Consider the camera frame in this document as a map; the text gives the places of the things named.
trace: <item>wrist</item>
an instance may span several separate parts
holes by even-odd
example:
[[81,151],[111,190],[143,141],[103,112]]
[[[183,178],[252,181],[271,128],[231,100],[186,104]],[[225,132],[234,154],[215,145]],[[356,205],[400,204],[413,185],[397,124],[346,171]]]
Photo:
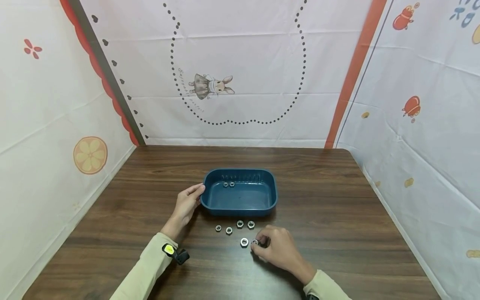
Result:
[[171,216],[170,219],[165,223],[161,233],[168,236],[171,240],[175,241],[180,234],[180,231],[183,229],[183,225],[180,218]]
[[301,258],[290,272],[305,286],[312,281],[317,270],[309,262]]

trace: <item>hand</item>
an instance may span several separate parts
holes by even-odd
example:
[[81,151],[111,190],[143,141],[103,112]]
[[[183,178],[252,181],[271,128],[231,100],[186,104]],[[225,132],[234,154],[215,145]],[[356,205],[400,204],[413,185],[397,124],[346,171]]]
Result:
[[177,196],[177,204],[175,205],[172,216],[160,232],[172,240],[175,240],[183,227],[190,222],[195,208],[200,205],[200,195],[203,194],[204,191],[205,186],[202,183],[181,191]]
[[315,276],[316,270],[305,261],[297,250],[292,235],[285,228],[267,225],[260,230],[256,239],[261,244],[270,244],[266,248],[252,244],[253,253],[269,263],[292,273],[303,285],[307,285]]

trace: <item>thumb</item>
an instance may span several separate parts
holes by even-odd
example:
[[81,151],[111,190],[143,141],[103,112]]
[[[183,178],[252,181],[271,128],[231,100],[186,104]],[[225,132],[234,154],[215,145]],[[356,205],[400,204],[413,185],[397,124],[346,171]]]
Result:
[[204,191],[205,191],[205,186],[202,184],[196,191],[190,194],[190,197],[196,200],[198,197],[200,197],[201,194],[204,193]]
[[253,251],[253,253],[255,253],[255,255],[265,259],[268,261],[268,249],[267,248],[262,248],[260,247],[259,245],[256,245],[256,244],[252,244],[251,245],[251,250]]

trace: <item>tray rim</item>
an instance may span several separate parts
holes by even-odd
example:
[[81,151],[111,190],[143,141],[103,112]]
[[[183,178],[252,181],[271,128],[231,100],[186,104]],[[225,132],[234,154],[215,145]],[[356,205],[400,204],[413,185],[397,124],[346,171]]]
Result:
[[263,168],[215,168],[215,169],[212,169],[210,170],[204,177],[204,181],[203,181],[203,184],[205,185],[205,180],[207,179],[208,175],[210,175],[210,173],[214,172],[214,171],[218,171],[218,170],[251,170],[251,171],[265,171],[267,173],[269,173],[270,175],[272,175],[272,178],[273,178],[273,185],[274,185],[274,188],[275,188],[275,200],[273,201],[273,204],[271,206],[269,206],[268,208],[266,209],[256,209],[256,208],[250,208],[250,209],[227,209],[227,208],[212,208],[208,205],[205,204],[204,202],[204,194],[202,194],[200,196],[200,203],[206,208],[206,209],[209,209],[209,210],[219,210],[219,211],[268,211],[268,210],[271,210],[272,208],[274,208],[276,206],[276,203],[278,202],[278,190],[277,190],[277,187],[276,187],[276,178],[275,178],[275,175],[273,175],[273,173],[268,170],[268,169],[263,169]]

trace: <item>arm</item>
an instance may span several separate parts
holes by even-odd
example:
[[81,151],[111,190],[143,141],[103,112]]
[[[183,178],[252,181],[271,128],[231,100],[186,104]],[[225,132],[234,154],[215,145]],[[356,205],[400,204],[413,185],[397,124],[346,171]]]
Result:
[[199,197],[205,191],[201,183],[179,193],[172,216],[140,254],[133,269],[128,273],[110,300],[147,299],[153,285],[172,259],[163,251],[166,243],[175,248],[174,240],[192,218],[195,208],[200,204]]
[[267,225],[256,239],[261,244],[270,244],[266,248],[252,244],[253,253],[271,264],[292,273],[305,287],[306,295],[316,296],[320,300],[350,300],[342,289],[327,274],[315,270],[299,253],[293,237],[285,228]]

